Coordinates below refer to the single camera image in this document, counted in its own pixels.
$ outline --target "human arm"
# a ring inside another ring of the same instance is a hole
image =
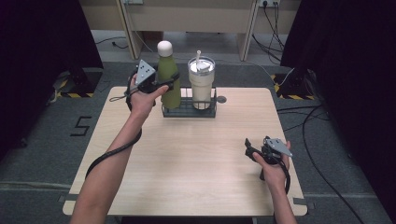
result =
[[[132,142],[149,116],[155,99],[166,93],[164,86],[151,94],[132,95],[132,111],[107,151]],[[98,163],[87,176],[75,204],[70,223],[105,223],[106,215],[119,190],[132,147]]]
[[[286,146],[287,148],[290,148],[289,141],[287,142]],[[273,199],[276,223],[297,223],[285,191],[286,176],[282,168],[278,164],[268,164],[257,152],[253,153],[253,157],[256,162],[262,166],[265,176],[265,182],[267,183],[268,189],[270,190],[271,197]],[[289,170],[289,157],[285,154],[282,154],[282,161],[285,163],[286,167]]]

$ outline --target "black curtain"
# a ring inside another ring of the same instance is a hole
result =
[[[78,0],[0,3],[0,159],[26,137],[64,71],[102,62]]]
[[[335,127],[396,223],[395,8],[302,0],[281,65],[316,73]]]

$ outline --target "black wire rack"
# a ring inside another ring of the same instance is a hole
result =
[[[174,109],[163,108],[164,118],[215,118],[217,92],[212,88],[210,101],[193,101],[191,87],[181,88],[180,106]]]

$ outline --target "gray floor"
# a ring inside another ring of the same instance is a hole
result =
[[[123,32],[92,32],[95,41],[123,36]],[[269,45],[271,36],[258,35],[258,39]],[[182,66],[201,50],[218,63],[216,86],[218,87],[261,87],[271,90],[277,109],[295,106],[319,105],[319,100],[284,100],[276,97],[272,79],[275,72],[287,73],[290,68],[272,63],[267,54],[251,43],[247,62],[240,62],[235,35],[165,33],[164,39],[174,45],[174,56],[181,73]],[[66,223],[63,197],[70,189],[74,175],[89,144],[92,131],[100,116],[109,89],[125,85],[124,73],[132,71],[137,60],[132,60],[128,49],[112,46],[126,46],[125,39],[117,38],[98,44],[105,69],[92,98],[58,98],[50,104],[37,121],[28,137],[28,146],[11,150],[0,162],[0,223]],[[144,48],[141,59],[155,63],[158,60],[156,43]],[[329,121],[323,108],[315,112],[316,117],[303,123],[312,108],[279,111],[279,118],[287,139],[291,141],[293,161],[308,204],[308,214],[298,217],[300,223],[359,223],[351,210],[323,180],[315,165],[329,183],[346,199],[364,223],[391,223],[382,205],[375,197],[358,165],[348,157],[340,136]],[[85,136],[75,125],[89,126]],[[270,217],[259,217],[257,223],[272,223]],[[106,223],[117,223],[109,217]]]

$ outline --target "hand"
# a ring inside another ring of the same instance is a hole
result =
[[[286,143],[286,147],[290,149],[290,141]],[[286,177],[280,165],[268,164],[257,152],[253,153],[253,157],[256,162],[262,166],[265,182],[269,188],[285,188]],[[285,163],[286,168],[289,170],[289,157],[282,153],[281,159]]]
[[[131,89],[134,87],[136,82],[136,74],[132,77]],[[131,95],[132,113],[137,116],[141,116],[146,119],[149,116],[151,108],[153,107],[154,101],[157,97],[165,94],[168,91],[168,86],[162,86],[158,90],[147,94],[141,91],[137,91]]]

